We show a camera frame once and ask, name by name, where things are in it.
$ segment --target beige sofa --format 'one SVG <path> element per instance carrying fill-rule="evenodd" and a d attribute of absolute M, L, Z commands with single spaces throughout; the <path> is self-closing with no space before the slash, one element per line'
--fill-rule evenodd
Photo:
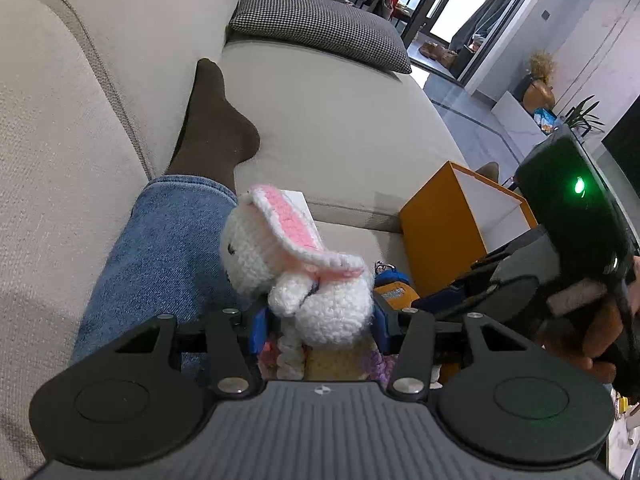
<path fill-rule="evenodd" d="M 411 76 L 226 43 L 238 0 L 0 0 L 0 478 L 42 463 L 28 404 L 62 370 L 136 196 L 162 174 L 209 57 L 262 145 L 238 191 L 303 191 L 332 248 L 405 267 L 397 213 L 465 161 Z"/>

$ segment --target blue jeans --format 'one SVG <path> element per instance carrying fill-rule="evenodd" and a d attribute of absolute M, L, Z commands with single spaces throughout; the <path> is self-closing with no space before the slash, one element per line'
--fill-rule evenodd
<path fill-rule="evenodd" d="M 228 188 L 208 178 L 165 175 L 151 181 L 95 284 L 72 360 L 162 312 L 182 322 L 207 309 L 243 308 L 218 254 L 237 203 Z"/>

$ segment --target crocheted bunny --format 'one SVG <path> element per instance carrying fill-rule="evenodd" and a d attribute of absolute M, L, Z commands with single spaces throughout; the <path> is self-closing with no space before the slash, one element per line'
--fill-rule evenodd
<path fill-rule="evenodd" d="M 327 250 L 279 189 L 256 186 L 238 199 L 220 254 L 233 288 L 268 293 L 273 313 L 291 318 L 308 345 L 350 344 L 369 322 L 372 273 L 363 259 Z"/>

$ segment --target throw pillow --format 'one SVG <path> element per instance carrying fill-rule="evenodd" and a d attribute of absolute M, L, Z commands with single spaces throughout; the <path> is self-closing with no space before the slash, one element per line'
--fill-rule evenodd
<path fill-rule="evenodd" d="M 372 66 L 411 73 L 400 35 L 379 16 L 331 0 L 240 0 L 233 30 L 299 43 Z"/>

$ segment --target green led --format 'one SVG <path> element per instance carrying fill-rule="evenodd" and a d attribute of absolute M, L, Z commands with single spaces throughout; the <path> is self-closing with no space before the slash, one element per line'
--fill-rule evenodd
<path fill-rule="evenodd" d="M 582 179 L 581 176 L 578 177 L 578 180 L 575 183 L 574 191 L 578 195 L 580 195 L 581 193 L 584 193 L 584 180 Z"/>

